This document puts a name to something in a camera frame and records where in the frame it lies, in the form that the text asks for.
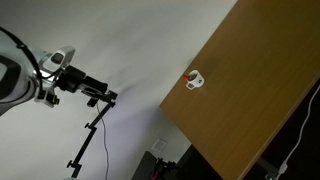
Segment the white mug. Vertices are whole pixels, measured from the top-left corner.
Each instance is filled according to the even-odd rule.
[[[194,88],[199,88],[204,84],[204,79],[199,73],[198,70],[193,70],[189,73],[190,79],[188,80],[188,83],[186,84],[186,87],[190,90],[193,90]]]

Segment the white cable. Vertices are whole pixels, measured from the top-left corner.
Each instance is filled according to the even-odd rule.
[[[297,149],[297,147],[299,146],[300,142],[301,142],[301,138],[302,138],[302,134],[303,134],[303,130],[304,130],[304,126],[306,125],[307,121],[309,120],[310,114],[311,114],[311,105],[313,102],[314,97],[317,95],[318,91],[320,89],[320,84],[317,88],[317,90],[314,92],[314,94],[312,95],[310,101],[309,101],[309,105],[308,105],[308,114],[306,119],[304,120],[301,129],[300,129],[300,134],[299,134],[299,139],[297,141],[297,144],[293,147],[293,149],[291,150],[291,152],[289,153],[289,155],[287,156],[287,158],[283,161],[283,163],[281,164],[280,168],[279,168],[279,174],[276,177],[276,180],[278,180],[280,178],[280,176],[286,172],[288,165],[287,162],[290,159],[291,155],[293,154],[293,152]]]

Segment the mug handle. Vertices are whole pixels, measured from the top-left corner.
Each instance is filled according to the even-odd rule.
[[[190,87],[189,84],[191,84],[191,83],[188,82],[188,83],[186,84],[186,87],[187,87],[188,89],[190,89],[190,90],[193,90],[193,89],[195,88],[195,86],[194,86],[193,84],[191,84],[192,87]]]

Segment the wooden surface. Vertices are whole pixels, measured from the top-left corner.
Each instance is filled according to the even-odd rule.
[[[320,72],[319,0],[239,0],[161,104],[225,180],[244,177]]]

